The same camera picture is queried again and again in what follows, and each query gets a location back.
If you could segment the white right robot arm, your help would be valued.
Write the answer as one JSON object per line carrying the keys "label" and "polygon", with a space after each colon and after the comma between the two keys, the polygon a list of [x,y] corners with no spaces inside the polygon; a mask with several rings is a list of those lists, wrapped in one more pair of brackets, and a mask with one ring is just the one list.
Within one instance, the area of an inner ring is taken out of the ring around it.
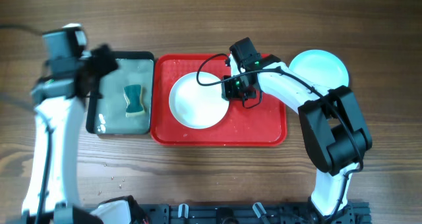
{"label": "white right robot arm", "polygon": [[242,94],[258,90],[298,114],[307,155],[316,167],[310,220],[338,220],[347,207],[350,179],[363,170],[363,157],[372,147],[353,92],[344,85],[330,88],[311,82],[273,55],[252,61],[228,59],[226,65],[231,74],[224,77],[224,86],[233,86]]}

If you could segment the teal plate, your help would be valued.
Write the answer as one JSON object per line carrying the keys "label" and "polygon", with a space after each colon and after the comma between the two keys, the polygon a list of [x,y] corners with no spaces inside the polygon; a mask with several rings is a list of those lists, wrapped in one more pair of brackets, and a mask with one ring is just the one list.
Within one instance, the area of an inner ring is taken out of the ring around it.
{"label": "teal plate", "polygon": [[349,73],[344,63],[334,54],[311,49],[298,54],[289,69],[315,84],[328,88],[349,86]]}

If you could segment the green yellow sponge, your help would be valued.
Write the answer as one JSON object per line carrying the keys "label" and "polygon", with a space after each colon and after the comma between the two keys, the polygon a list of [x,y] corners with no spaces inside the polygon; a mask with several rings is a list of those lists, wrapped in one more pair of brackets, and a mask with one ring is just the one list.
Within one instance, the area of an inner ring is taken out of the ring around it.
{"label": "green yellow sponge", "polygon": [[127,102],[126,116],[137,116],[145,112],[142,104],[142,86],[133,84],[124,87],[124,96]]}

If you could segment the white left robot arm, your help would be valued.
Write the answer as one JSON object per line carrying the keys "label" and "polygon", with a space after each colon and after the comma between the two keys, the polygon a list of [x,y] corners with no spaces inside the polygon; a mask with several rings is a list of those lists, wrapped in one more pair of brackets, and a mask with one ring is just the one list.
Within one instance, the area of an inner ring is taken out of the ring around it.
{"label": "white left robot arm", "polygon": [[76,163],[85,99],[100,79],[117,70],[114,52],[101,45],[47,61],[49,76],[32,89],[36,140],[32,174],[22,203],[24,223],[49,223],[55,210],[80,205]]}

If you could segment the white plate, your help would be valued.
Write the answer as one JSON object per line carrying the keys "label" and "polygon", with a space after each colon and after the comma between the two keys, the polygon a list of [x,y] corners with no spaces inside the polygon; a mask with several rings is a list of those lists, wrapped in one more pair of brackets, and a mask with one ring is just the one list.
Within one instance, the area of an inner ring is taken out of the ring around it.
{"label": "white plate", "polygon": [[229,109],[229,102],[222,98],[218,81],[217,76],[208,72],[191,72],[182,76],[169,94],[173,117],[193,129],[210,128],[219,123]]}

